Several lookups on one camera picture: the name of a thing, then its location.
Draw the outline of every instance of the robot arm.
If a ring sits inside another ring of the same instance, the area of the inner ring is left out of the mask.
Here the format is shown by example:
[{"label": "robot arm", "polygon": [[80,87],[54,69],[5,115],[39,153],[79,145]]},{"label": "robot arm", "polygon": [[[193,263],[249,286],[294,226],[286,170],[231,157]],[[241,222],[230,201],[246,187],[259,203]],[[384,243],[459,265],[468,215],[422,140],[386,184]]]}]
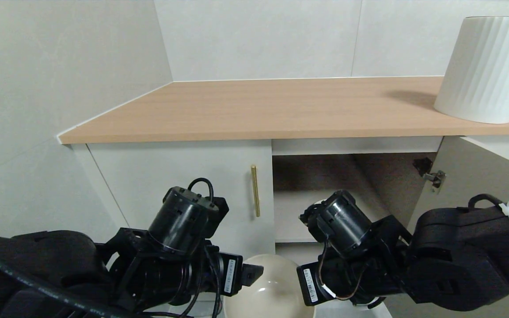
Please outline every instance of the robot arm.
[{"label": "robot arm", "polygon": [[[209,197],[191,191],[199,181]],[[148,230],[121,228],[105,244],[74,231],[0,237],[0,318],[188,317],[200,292],[216,294],[216,316],[221,295],[233,296],[263,272],[208,240],[228,211],[200,178],[169,189]],[[182,314],[145,312],[188,302]]]},{"label": "robot arm", "polygon": [[[495,206],[475,209],[487,199]],[[300,216],[318,242],[317,262],[297,269],[304,302],[350,299],[369,308],[385,296],[474,310],[509,294],[509,218],[489,195],[468,208],[434,209],[412,236],[393,216],[371,223],[347,191],[337,191]]]}]

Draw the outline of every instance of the metal hinge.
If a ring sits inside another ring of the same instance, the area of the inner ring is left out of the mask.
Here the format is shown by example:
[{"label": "metal hinge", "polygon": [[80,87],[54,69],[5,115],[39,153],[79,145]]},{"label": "metal hinge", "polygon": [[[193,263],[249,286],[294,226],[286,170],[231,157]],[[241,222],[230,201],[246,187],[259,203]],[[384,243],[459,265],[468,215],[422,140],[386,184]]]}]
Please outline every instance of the metal hinge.
[{"label": "metal hinge", "polygon": [[445,181],[445,177],[447,176],[443,171],[437,171],[436,173],[431,172],[431,168],[433,166],[433,161],[429,158],[423,159],[414,159],[414,168],[420,173],[420,177],[424,180],[431,181],[432,183],[432,192],[439,193],[441,190],[441,186]]}]

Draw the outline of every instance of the white cabinet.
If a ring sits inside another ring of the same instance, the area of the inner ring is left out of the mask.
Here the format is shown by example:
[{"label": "white cabinet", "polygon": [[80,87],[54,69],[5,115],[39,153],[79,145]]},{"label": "white cabinet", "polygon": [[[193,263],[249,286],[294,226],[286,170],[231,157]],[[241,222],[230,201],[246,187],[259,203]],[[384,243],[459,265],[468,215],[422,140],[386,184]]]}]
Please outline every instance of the white cabinet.
[{"label": "white cabinet", "polygon": [[[205,177],[230,208],[212,242],[245,258],[274,253],[270,140],[90,144],[89,149],[129,226],[147,229],[169,188]],[[260,217],[251,165],[257,167]],[[201,183],[194,191],[208,195]]]},{"label": "white cabinet", "polygon": [[[404,225],[410,220],[410,231],[422,213],[465,206],[479,193],[509,200],[509,136],[451,136],[440,147],[438,142],[434,137],[243,140],[90,144],[89,149],[129,226],[147,229],[170,187],[186,187],[193,179],[206,177],[216,196],[225,197],[230,207],[212,238],[222,251],[248,258],[274,253],[277,243],[279,254],[310,262],[317,260],[321,244],[297,216],[336,189],[351,191],[372,221],[392,213]],[[423,157],[434,158],[432,172],[446,173],[438,193],[412,167],[413,159]],[[260,217],[255,212],[251,165],[257,167]],[[196,187],[207,194],[206,186]],[[509,317],[509,298],[467,313],[414,304],[406,295],[386,302],[394,318],[450,314],[474,318],[491,312]]]}]

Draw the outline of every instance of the open cabinet door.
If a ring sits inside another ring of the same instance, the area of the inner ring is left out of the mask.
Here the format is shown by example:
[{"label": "open cabinet door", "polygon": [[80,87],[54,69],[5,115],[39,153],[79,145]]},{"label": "open cabinet door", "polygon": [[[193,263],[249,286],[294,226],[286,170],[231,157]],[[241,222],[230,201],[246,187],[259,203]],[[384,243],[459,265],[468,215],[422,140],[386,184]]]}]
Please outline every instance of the open cabinet door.
[{"label": "open cabinet door", "polygon": [[[493,147],[469,137],[445,137],[432,167],[432,172],[439,170],[446,173],[444,183],[439,193],[432,191],[431,182],[425,183],[408,225],[412,233],[418,218],[431,209],[465,207],[471,197],[480,193],[509,200],[508,143]],[[470,312],[416,304],[407,295],[391,296],[385,302],[393,318],[509,318],[509,296]]]}]

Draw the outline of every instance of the white label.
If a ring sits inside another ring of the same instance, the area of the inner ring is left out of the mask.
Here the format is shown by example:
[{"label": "white label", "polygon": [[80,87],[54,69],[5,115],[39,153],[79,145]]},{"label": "white label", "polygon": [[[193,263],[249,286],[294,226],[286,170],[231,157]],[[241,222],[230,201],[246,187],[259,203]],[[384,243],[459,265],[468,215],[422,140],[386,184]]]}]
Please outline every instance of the white label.
[{"label": "white label", "polygon": [[311,271],[309,268],[306,268],[304,270],[304,276],[305,276],[305,283],[308,286],[309,290],[309,299],[311,299],[311,302],[317,302],[317,293],[315,292],[315,286],[313,285],[313,279],[311,278]]},{"label": "white label", "polygon": [[233,286],[233,274],[235,274],[235,260],[229,260],[227,267],[227,278],[225,278],[224,292],[231,292]]}]

